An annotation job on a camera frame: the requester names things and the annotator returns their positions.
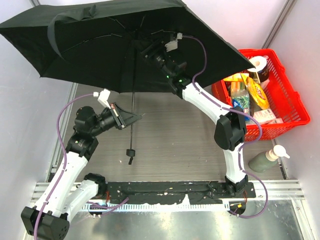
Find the black folding umbrella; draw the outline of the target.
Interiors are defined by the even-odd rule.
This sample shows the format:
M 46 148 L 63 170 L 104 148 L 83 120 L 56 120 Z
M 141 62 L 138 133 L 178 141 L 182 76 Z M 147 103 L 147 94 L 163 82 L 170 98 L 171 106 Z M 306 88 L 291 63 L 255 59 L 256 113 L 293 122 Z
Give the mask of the black folding umbrella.
M 181 0 L 38 5 L 2 22 L 0 33 L 41 77 L 118 93 L 173 93 L 140 52 L 141 40 L 171 33 L 183 34 L 184 73 L 201 87 L 253 66 Z

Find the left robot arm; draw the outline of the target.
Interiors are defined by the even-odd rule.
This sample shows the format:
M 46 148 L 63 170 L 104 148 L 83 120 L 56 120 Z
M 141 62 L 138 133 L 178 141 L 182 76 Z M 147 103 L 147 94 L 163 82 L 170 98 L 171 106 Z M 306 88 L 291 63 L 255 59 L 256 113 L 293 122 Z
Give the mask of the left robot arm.
M 48 187 L 33 207 L 25 207 L 21 219 L 34 239 L 63 240 L 75 215 L 91 198 L 107 193 L 105 177 L 89 173 L 71 192 L 78 175 L 86 167 L 99 142 L 97 136 L 111 128 L 123 130 L 142 115 L 123 110 L 115 102 L 96 114 L 90 106 L 76 112 L 74 133 L 63 148 L 63 159 Z

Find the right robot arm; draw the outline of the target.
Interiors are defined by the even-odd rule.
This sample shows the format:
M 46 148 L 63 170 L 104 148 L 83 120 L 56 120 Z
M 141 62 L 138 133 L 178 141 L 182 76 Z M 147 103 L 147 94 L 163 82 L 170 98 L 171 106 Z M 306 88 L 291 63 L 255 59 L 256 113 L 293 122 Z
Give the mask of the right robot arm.
M 226 164 L 225 189 L 233 197 L 241 195 L 248 184 L 248 175 L 242 168 L 247 132 L 244 112 L 209 95 L 185 74 L 187 63 L 178 51 L 177 40 L 172 47 L 167 47 L 163 39 L 154 40 L 142 45 L 140 53 L 166 75 L 174 95 L 193 104 L 213 121 L 214 141 L 223 150 Z

